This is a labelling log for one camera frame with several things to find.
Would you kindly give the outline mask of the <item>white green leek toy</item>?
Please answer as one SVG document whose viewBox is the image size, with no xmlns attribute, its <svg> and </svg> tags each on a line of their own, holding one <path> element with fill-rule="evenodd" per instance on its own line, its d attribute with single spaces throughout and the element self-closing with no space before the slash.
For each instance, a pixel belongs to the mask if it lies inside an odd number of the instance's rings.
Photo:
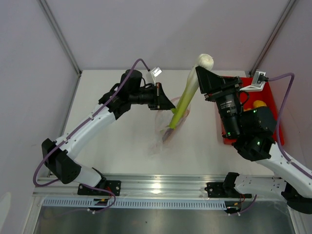
<svg viewBox="0 0 312 234">
<path fill-rule="evenodd" d="M 196 73 L 196 67 L 200 66 L 208 71 L 211 71 L 214 65 L 214 59 L 208 54 L 200 54 L 196 60 L 195 65 L 192 67 L 191 71 L 187 77 L 186 87 L 183 94 L 175 108 L 174 115 L 169 123 L 169 128 L 175 129 L 180 119 L 183 117 L 187 107 L 189 106 L 191 100 L 193 99 L 196 91 L 199 88 L 199 82 Z"/>
</svg>

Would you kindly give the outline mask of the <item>papaya slice toy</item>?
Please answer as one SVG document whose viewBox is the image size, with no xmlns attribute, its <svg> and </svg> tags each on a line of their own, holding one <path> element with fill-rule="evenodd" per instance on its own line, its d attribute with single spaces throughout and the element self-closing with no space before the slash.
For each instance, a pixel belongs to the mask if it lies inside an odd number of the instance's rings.
<svg viewBox="0 0 312 234">
<path fill-rule="evenodd" d="M 188 115 L 190 113 L 190 110 L 186 110 L 183 117 L 179 120 L 177 123 L 176 127 L 174 129 L 172 128 L 167 128 L 166 131 L 164 132 L 162 136 L 162 143 L 163 144 L 168 144 L 172 138 L 179 132 L 181 127 L 183 126 L 185 120 L 187 119 Z"/>
</svg>

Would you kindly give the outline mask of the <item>clear zip top bag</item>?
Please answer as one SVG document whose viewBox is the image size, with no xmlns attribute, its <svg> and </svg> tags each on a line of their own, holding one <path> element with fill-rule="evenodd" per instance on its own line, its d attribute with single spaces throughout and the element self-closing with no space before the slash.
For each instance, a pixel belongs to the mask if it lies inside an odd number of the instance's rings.
<svg viewBox="0 0 312 234">
<path fill-rule="evenodd" d="M 191 105 L 189 104 L 175 128 L 169 127 L 174 116 L 171 110 L 159 110 L 156 112 L 154 125 L 155 136 L 148 146 L 148 155 L 160 154 L 162 151 L 166 151 L 173 146 L 173 141 L 177 138 L 176 136 L 184 125 L 190 111 Z"/>
</svg>

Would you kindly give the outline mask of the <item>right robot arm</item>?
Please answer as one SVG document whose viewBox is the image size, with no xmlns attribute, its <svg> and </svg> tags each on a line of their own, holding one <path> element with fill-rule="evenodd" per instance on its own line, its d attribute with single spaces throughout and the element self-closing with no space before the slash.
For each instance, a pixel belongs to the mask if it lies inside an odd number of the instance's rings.
<svg viewBox="0 0 312 234">
<path fill-rule="evenodd" d="M 269 107 L 244 111 L 241 93 L 247 92 L 240 77 L 223 77 L 198 66 L 195 69 L 200 92 L 215 102 L 220 115 L 224 138 L 244 159 L 256 162 L 275 173 L 259 178 L 229 172 L 223 182 L 209 182 L 210 198 L 257 198 L 258 195 L 282 199 L 304 214 L 312 212 L 312 172 L 288 153 L 280 141 L 280 118 Z"/>
</svg>

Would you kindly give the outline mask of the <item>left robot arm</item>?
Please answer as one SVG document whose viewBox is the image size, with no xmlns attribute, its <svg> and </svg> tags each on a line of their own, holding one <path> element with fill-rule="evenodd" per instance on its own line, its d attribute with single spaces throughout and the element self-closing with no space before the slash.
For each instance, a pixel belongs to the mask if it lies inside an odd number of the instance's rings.
<svg viewBox="0 0 312 234">
<path fill-rule="evenodd" d="M 143 74 L 126 70 L 120 82 L 99 100 L 93 111 L 74 130 L 56 140 L 47 138 L 42 144 L 44 165 L 63 184 L 78 182 L 88 185 L 93 194 L 106 189 L 104 175 L 95 168 L 78 164 L 75 159 L 82 148 L 104 127 L 117 121 L 132 105 L 147 105 L 150 110 L 173 110 L 174 104 L 165 95 L 162 84 L 144 83 Z"/>
</svg>

